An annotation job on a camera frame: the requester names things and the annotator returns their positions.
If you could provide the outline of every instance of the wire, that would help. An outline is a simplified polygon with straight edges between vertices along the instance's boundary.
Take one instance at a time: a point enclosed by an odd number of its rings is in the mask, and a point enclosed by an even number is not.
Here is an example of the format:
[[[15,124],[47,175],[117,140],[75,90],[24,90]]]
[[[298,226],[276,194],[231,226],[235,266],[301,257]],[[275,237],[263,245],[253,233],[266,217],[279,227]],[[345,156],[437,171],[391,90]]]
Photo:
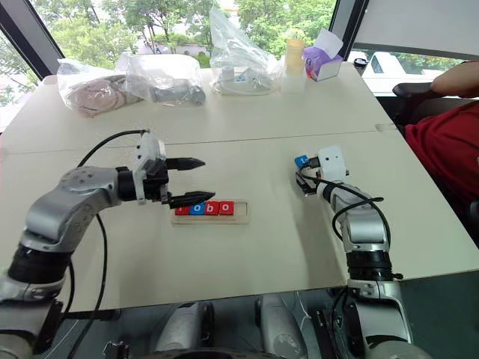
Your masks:
[[[70,312],[70,308],[72,307],[73,297],[75,296],[75,269],[73,269],[73,262],[71,259],[70,263],[68,263],[68,272],[70,273],[70,296],[68,297],[68,304],[65,308],[63,316],[61,317],[60,323],[63,323],[64,320],[67,318],[67,315]]]
[[[362,200],[368,200],[369,198],[367,198],[366,196],[364,196],[362,193],[359,193],[349,187],[346,187],[345,185],[342,185],[341,183],[336,183],[336,182],[331,182],[331,181],[327,181],[325,179],[320,179],[320,178],[317,178],[317,177],[311,177],[311,176],[306,176],[302,173],[302,170],[307,168],[308,167],[308,163],[305,163],[299,170],[298,172],[296,172],[296,174],[298,174],[298,176],[300,176],[301,178],[303,179],[306,179],[306,180],[311,180],[313,181],[315,184],[319,185],[320,183],[324,183],[326,185],[332,185],[334,187],[337,187],[337,188],[340,188],[340,189],[343,189],[344,191],[346,192],[349,192],[351,194],[354,194],[356,196],[358,196],[359,198],[361,198]],[[386,231],[386,238],[388,240],[388,244],[389,246],[391,247],[391,228],[389,227],[389,223],[388,223],[388,220],[386,219],[386,217],[384,216],[384,213],[382,213],[382,210],[375,204],[375,203],[369,203],[371,207],[373,207],[378,215],[380,216],[381,220],[382,220],[382,223],[384,224],[384,228],[385,228],[385,231]],[[336,226],[334,225],[333,227],[333,230],[335,231],[335,234],[336,236],[338,236],[339,239],[341,239],[341,235],[339,234],[338,230],[336,230]]]
[[[54,346],[54,347],[48,352],[48,354],[47,354],[43,359],[48,359],[48,358],[50,358],[50,355],[52,355],[53,352],[58,349],[58,347],[65,341],[65,339],[70,335],[70,333],[72,332],[72,330],[75,329],[75,327],[78,325],[79,322],[80,322],[80,320],[77,319],[77,320],[73,323],[72,327],[68,330],[68,332],[60,339],[60,341],[57,343],[57,345]]]
[[[383,201],[384,201],[384,198],[382,198],[382,197],[369,198],[367,200],[361,200],[358,203],[351,204],[350,206],[346,206],[346,207],[340,209],[339,211],[337,211],[332,218],[332,229],[334,230],[335,235],[341,241],[343,240],[343,236],[338,232],[338,229],[336,227],[336,221],[338,220],[340,215],[342,215],[346,211],[349,211],[350,209],[360,207],[360,206],[364,206],[365,204],[372,204],[373,202],[383,202]]]
[[[121,136],[137,135],[137,134],[143,135],[145,132],[147,132],[146,129],[134,129],[134,130],[131,130],[131,131],[122,131],[122,132],[116,133],[114,135],[111,135],[108,138],[105,138],[103,141],[101,141],[95,147],[93,147],[90,150],[90,152],[88,152],[86,154],[86,156],[80,161],[80,163],[78,163],[77,167],[81,167],[81,166],[85,165],[86,161],[89,160],[90,157],[92,157],[92,155],[95,154],[95,152],[98,151],[99,148],[105,146],[108,142],[110,142],[110,141],[112,141],[116,138],[119,138]],[[95,304],[95,308],[91,312],[90,318],[88,319],[88,322],[87,322],[86,326],[83,328],[82,332],[80,333],[80,335],[76,339],[75,344],[73,344],[73,347],[71,348],[70,353],[68,354],[68,358],[73,358],[75,356],[75,354],[78,351],[78,348],[80,347],[80,345],[82,344],[82,341],[85,338],[87,332],[90,330],[90,327],[92,326],[93,321],[95,319],[95,316],[97,315],[97,312],[100,308],[100,305],[101,305],[101,302],[102,302],[102,299],[103,299],[103,293],[105,292],[106,269],[108,267],[108,239],[107,239],[107,236],[106,236],[105,226],[103,225],[103,221],[102,221],[100,215],[97,214],[96,217],[97,217],[97,221],[98,221],[98,224],[100,226],[100,229],[101,229],[101,232],[102,232],[102,235],[103,235],[102,283],[101,283],[101,286],[100,286],[100,292],[98,293],[98,299],[97,299],[97,303]],[[67,318],[67,314],[70,311],[71,305],[73,303],[73,297],[75,295],[75,271],[73,269],[73,262],[72,261],[70,261],[70,263],[68,265],[68,268],[69,268],[69,272],[70,272],[70,282],[73,285],[70,285],[70,297],[68,298],[67,308],[65,309],[64,315],[61,319],[62,321]]]
[[[105,146],[111,140],[114,140],[116,138],[119,138],[119,137],[125,136],[125,135],[136,135],[136,134],[143,135],[145,132],[148,132],[148,131],[146,129],[134,129],[134,130],[131,130],[131,131],[122,131],[122,132],[119,132],[119,133],[115,133],[114,135],[111,135],[110,137],[105,138],[103,141],[98,143],[97,146],[93,147],[91,149],[91,151],[89,153],[87,153],[87,155],[85,157],[83,157],[83,160],[81,160],[80,163],[78,163],[77,167],[83,166],[86,163],[86,161],[89,160],[90,157],[92,157],[92,155],[96,151],[98,151],[101,147]]]
[[[335,348],[336,357],[341,359],[341,353],[338,349],[338,343],[336,342],[336,329],[335,329],[335,311],[336,307],[343,295],[347,295],[347,286],[344,286],[336,295],[335,300],[333,301],[331,312],[329,313],[329,322],[331,323],[331,337],[332,337],[332,344]]]
[[[98,224],[100,225],[100,228],[102,230],[102,235],[103,235],[103,273],[102,273],[102,283],[100,287],[100,293],[98,294],[98,299],[97,303],[95,304],[95,308],[93,309],[93,312],[91,312],[90,318],[88,319],[87,325],[83,328],[82,332],[76,338],[75,344],[73,344],[72,349],[70,350],[70,353],[68,354],[68,358],[74,358],[76,351],[80,347],[80,344],[82,344],[83,339],[87,335],[87,332],[90,330],[91,325],[93,324],[93,321],[95,320],[95,316],[98,312],[98,309],[100,308],[100,304],[103,299],[103,293],[105,292],[105,284],[106,284],[106,268],[107,268],[107,261],[108,261],[108,241],[106,238],[106,230],[105,226],[103,225],[103,221],[99,215],[97,215],[97,220]]]
[[[302,312],[305,314],[301,319],[301,324],[299,325],[299,330],[302,331],[302,326],[305,324],[305,319],[311,319],[311,316],[305,309],[305,306],[302,303],[301,296],[299,295],[299,291],[296,290],[296,295],[298,295],[299,304],[301,305]]]

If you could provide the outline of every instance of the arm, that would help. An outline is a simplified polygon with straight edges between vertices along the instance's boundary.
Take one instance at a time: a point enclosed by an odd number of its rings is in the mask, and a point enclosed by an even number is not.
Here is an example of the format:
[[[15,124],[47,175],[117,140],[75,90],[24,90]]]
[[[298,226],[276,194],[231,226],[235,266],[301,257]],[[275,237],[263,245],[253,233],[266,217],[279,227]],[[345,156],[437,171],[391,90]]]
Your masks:
[[[319,169],[317,177],[305,177],[303,168]],[[349,350],[355,358],[395,358],[408,353],[408,358],[430,358],[413,346],[411,329],[400,292],[400,274],[393,274],[389,259],[389,225],[374,204],[382,198],[371,198],[356,187],[346,184],[347,169],[338,146],[319,151],[296,173],[296,181],[305,192],[305,180],[312,180],[319,197],[326,200],[341,225],[341,234],[350,278],[343,298],[343,329]],[[335,342],[334,313],[341,294],[335,299],[331,315],[332,338]]]
[[[431,89],[443,96],[479,96],[479,62],[463,62],[438,76]]]
[[[128,168],[80,167],[66,173],[51,192],[28,211],[26,228],[6,273],[0,273],[0,358],[29,358],[49,348],[58,329],[56,297],[70,257],[91,220],[122,202],[146,200],[170,208],[190,206],[214,193],[194,191],[172,196],[168,171],[204,165],[197,159],[167,159],[150,132],[143,133]]]

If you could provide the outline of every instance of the blue cube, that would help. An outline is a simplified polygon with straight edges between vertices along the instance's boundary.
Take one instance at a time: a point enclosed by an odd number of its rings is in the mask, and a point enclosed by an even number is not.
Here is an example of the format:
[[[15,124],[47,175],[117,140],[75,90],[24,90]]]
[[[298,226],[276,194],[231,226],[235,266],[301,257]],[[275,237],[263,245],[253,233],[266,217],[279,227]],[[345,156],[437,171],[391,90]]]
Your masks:
[[[298,168],[301,168],[304,164],[308,163],[308,157],[306,155],[296,157],[294,159],[294,162],[296,163],[296,166],[298,166]]]
[[[189,215],[204,215],[204,203],[190,206]]]

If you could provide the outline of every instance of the red letter block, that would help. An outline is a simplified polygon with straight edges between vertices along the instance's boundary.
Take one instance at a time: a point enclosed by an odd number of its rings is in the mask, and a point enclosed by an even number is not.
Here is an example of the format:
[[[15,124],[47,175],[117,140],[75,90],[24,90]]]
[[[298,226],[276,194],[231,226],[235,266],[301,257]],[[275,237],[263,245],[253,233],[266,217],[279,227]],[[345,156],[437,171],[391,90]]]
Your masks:
[[[174,210],[175,215],[189,215],[189,207],[180,207]]]
[[[218,215],[219,214],[219,202],[211,201],[207,202],[207,205],[204,207],[205,215]]]
[[[226,200],[219,203],[220,215],[233,215],[234,214],[234,202],[232,200]]]

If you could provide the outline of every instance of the table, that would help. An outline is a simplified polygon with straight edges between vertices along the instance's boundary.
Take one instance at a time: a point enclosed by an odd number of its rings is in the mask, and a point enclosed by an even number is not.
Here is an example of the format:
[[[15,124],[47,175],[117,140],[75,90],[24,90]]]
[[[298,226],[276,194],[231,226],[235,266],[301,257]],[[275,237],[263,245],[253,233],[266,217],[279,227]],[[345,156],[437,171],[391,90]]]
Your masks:
[[[125,203],[107,209],[109,269],[103,309],[340,286],[346,260],[331,211],[296,188],[293,158],[339,144],[350,183],[380,204],[392,231],[391,261],[406,279],[479,269],[479,251],[397,131],[169,145],[169,156],[207,166],[171,172],[170,190],[216,191],[249,201],[247,225],[173,227],[168,208]],[[132,147],[105,148],[92,165],[128,165]],[[33,200],[83,157],[83,150],[10,154],[2,159],[0,260],[8,263]],[[91,310],[100,286],[102,241],[93,223],[73,255],[73,310]],[[68,285],[61,298],[65,299]]]
[[[221,96],[210,91],[202,107],[169,108],[141,101],[93,119],[65,108],[56,77],[47,78],[2,135],[4,153],[89,150],[113,132],[148,128],[166,144],[297,137],[374,131],[390,123],[354,66],[343,63],[337,78],[308,81],[303,94]],[[131,144],[119,139],[112,146]]]

